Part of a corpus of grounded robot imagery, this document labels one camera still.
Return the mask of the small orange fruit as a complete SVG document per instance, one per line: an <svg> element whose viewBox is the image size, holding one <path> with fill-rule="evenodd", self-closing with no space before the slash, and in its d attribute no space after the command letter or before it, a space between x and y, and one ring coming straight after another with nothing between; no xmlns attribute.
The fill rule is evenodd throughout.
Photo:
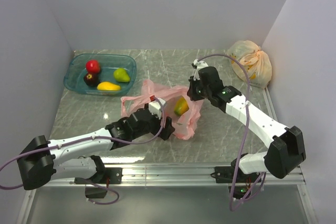
<svg viewBox="0 0 336 224"><path fill-rule="evenodd" d="M189 110L188 103L184 97L180 97L174 107L174 113L177 116L182 116L185 112Z"/></svg>

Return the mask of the pink plastic bag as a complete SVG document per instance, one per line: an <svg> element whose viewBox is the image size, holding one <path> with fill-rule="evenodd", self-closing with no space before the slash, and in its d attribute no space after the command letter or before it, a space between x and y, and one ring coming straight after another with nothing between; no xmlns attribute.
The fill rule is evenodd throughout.
<svg viewBox="0 0 336 224"><path fill-rule="evenodd" d="M201 108L204 101L191 101L187 96L187 91L187 86L169 87L146 79L143 81L141 94L139 96L121 98L121 116L129 116L137 109L144 107L146 103L150 102L150 96L154 95L166 102L164 112L166 116L172 118L172 126L175 128L173 134L175 137L188 140L195 133L197 121L201 117ZM180 98L186 100L188 111L178 116L174 113L174 108Z"/></svg>

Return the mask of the green pear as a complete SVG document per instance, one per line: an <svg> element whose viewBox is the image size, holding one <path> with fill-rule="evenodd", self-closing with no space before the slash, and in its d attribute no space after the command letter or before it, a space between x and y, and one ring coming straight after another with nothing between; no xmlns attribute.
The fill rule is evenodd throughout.
<svg viewBox="0 0 336 224"><path fill-rule="evenodd" d="M128 83L131 80L128 72L124 68L116 69L113 73L113 76L117 82Z"/></svg>

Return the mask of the yellow fruit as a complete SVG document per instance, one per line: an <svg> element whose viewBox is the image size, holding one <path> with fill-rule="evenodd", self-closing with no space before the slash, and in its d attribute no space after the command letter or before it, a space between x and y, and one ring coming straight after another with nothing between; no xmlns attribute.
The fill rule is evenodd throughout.
<svg viewBox="0 0 336 224"><path fill-rule="evenodd" d="M120 91L121 87L111 82L101 82L97 85L97 90L100 91Z"/></svg>

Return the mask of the dark purple mangosteen fruit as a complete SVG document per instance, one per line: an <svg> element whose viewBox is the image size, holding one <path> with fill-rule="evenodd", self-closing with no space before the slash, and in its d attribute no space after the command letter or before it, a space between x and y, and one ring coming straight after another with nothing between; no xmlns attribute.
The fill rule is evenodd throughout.
<svg viewBox="0 0 336 224"><path fill-rule="evenodd" d="M83 80L84 80L85 84L89 87L96 87L100 83L99 75L96 74L96 73L87 73L83 77Z"/></svg>

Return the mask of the red apple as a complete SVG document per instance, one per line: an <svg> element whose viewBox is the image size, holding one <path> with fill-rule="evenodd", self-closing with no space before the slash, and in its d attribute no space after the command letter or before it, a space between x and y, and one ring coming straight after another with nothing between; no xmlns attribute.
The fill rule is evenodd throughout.
<svg viewBox="0 0 336 224"><path fill-rule="evenodd" d="M89 60L86 62L86 70L88 73L99 74L101 71L100 63L97 60Z"/></svg>

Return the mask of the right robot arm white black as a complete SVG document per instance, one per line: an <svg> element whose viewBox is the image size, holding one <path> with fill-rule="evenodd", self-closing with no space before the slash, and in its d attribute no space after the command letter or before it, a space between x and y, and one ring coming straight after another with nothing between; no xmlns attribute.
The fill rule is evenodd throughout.
<svg viewBox="0 0 336 224"><path fill-rule="evenodd" d="M306 159L302 131L287 127L259 110L236 88L223 85L215 67L206 63L195 66L187 92L192 101L207 99L211 105L248 126L267 148L266 152L244 154L231 169L235 181L249 174L269 172L279 179L286 177Z"/></svg>

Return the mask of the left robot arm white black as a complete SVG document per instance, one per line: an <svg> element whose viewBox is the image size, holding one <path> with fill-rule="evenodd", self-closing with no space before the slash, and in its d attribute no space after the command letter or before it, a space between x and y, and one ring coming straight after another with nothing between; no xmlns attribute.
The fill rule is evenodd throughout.
<svg viewBox="0 0 336 224"><path fill-rule="evenodd" d="M135 139L149 133L167 140L174 131L169 116L158 116L148 108L140 108L129 117L82 136L60 140L37 136L17 160L23 188L37 189L51 180L72 177L100 183L105 179L106 169L95 152L134 144Z"/></svg>

